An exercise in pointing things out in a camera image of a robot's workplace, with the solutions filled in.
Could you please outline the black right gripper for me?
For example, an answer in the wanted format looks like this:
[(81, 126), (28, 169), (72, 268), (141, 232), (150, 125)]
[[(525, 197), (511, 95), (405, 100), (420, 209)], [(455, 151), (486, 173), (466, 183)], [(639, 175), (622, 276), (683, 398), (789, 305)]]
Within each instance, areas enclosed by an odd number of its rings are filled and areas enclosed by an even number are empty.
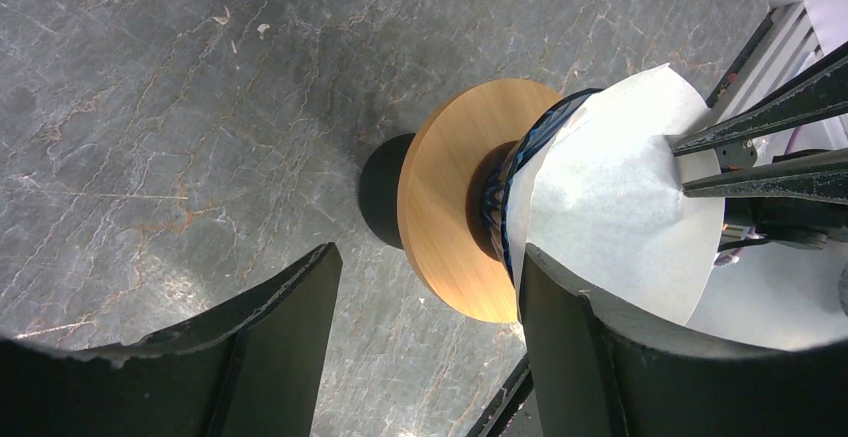
[(768, 243), (800, 250), (847, 244), (846, 149), (784, 151), (757, 164), (751, 141), (731, 144), (846, 112), (847, 58), (826, 56), (750, 109), (672, 146), (682, 156), (730, 144), (716, 150), (722, 174), (683, 184), (687, 197), (734, 198), (725, 201), (717, 252)]

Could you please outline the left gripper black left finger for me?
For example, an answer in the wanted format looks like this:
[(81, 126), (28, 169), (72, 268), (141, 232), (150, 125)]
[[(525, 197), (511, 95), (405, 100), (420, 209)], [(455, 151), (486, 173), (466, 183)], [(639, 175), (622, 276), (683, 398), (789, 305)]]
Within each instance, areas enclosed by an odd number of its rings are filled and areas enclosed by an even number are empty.
[(306, 436), (343, 261), (322, 244), (131, 345), (1, 342), (5, 436)]

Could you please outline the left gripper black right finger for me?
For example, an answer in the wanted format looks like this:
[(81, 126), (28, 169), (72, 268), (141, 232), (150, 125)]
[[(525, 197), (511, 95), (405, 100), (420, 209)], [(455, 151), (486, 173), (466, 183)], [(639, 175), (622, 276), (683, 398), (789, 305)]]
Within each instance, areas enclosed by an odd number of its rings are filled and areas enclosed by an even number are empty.
[(843, 436), (847, 345), (799, 351), (688, 329), (536, 246), (519, 311), (546, 436)]

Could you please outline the white paper coffee filter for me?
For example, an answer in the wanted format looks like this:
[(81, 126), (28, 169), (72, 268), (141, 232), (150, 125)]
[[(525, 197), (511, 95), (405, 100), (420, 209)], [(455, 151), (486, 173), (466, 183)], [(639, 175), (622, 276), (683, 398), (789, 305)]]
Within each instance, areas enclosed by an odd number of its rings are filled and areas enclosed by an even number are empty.
[(684, 195), (686, 181), (720, 166), (711, 151), (675, 156), (672, 143), (707, 110), (665, 64), (590, 96), (511, 191), (515, 286), (532, 245), (587, 282), (686, 324), (713, 268), (724, 202)]

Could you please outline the blue coffee filter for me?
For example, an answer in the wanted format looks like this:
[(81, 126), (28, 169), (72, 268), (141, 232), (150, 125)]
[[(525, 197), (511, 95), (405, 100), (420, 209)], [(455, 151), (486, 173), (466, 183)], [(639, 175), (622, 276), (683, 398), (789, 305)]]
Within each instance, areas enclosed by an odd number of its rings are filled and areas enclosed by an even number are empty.
[(515, 284), (515, 271), (513, 252), (509, 249), (507, 212), (510, 204), (518, 200), (511, 197), (511, 191), (516, 186), (515, 181), (519, 173), (553, 141), (559, 130), (569, 122), (585, 101), (602, 91), (603, 88), (588, 88), (559, 100), (536, 120), (494, 169), (486, 174), (480, 193), (478, 215), (493, 245), (495, 256), (503, 264), (512, 284)]

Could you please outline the orange coffee dripper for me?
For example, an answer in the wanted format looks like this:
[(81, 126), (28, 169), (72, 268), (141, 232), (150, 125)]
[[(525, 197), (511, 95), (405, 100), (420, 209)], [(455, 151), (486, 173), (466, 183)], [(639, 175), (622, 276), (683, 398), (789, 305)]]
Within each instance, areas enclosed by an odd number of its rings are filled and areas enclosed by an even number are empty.
[(517, 320), (516, 293), (478, 214), (488, 174), (561, 100), (525, 79), (498, 79), (441, 104), (415, 133), (381, 144), (359, 178), (369, 229), (404, 250), (419, 280), (460, 314)]

